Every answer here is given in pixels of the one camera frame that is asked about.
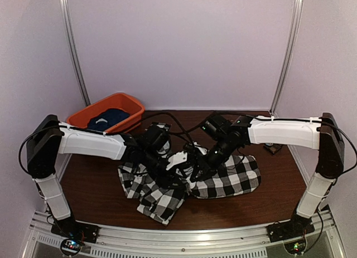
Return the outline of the black white checkered shirt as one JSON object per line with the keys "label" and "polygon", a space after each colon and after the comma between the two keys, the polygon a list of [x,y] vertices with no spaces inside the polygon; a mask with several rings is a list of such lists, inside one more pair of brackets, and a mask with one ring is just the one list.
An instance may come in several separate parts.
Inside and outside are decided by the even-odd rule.
{"label": "black white checkered shirt", "polygon": [[252,155],[232,155],[216,173],[205,180],[193,181],[192,168],[178,172],[181,186],[160,187],[142,164],[125,162],[118,175],[127,198],[139,199],[137,211],[168,225],[176,211],[192,195],[214,199],[251,193],[261,183],[257,161]]}

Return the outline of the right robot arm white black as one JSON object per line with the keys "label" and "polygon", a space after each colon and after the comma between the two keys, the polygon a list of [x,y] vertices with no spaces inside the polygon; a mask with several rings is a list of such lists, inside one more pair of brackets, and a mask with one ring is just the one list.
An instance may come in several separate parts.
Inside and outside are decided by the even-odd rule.
{"label": "right robot arm white black", "polygon": [[307,220],[327,196],[332,184],[348,172],[344,166],[344,141],[348,136],[338,128],[330,113],[307,119],[237,114],[235,121],[229,121],[226,115],[226,112],[214,112],[198,125],[216,141],[205,156],[206,164],[212,168],[227,161],[234,150],[251,144],[295,145],[318,150],[315,172],[292,220],[286,224],[286,232],[298,236],[307,228]]}

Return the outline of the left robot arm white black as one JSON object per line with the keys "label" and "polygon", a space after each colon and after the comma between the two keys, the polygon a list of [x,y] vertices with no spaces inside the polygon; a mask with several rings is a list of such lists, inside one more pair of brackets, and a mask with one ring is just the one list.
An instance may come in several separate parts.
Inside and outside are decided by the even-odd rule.
{"label": "left robot arm white black", "polygon": [[184,156],[162,154],[169,140],[168,129],[157,124],[134,137],[71,126],[50,114],[22,142],[20,149],[26,149],[27,164],[21,168],[35,181],[54,219],[59,221],[59,230],[74,238],[80,233],[80,225],[71,219],[73,212],[56,176],[57,155],[81,154],[142,164],[158,186],[176,188],[183,184],[174,167],[184,161]]}

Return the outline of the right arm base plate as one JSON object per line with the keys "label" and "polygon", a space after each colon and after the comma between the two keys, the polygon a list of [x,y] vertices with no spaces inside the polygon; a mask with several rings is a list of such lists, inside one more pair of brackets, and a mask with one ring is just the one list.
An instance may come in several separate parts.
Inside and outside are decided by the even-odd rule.
{"label": "right arm base plate", "polygon": [[286,241],[296,237],[303,237],[315,231],[311,219],[276,222],[266,227],[270,242]]}

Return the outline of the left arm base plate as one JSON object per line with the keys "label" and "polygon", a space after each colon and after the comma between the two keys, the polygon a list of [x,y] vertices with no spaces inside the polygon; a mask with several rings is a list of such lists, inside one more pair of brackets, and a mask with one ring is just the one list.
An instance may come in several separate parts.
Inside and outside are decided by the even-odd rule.
{"label": "left arm base plate", "polygon": [[96,243],[99,226],[73,220],[59,220],[52,225],[51,232],[80,242]]}

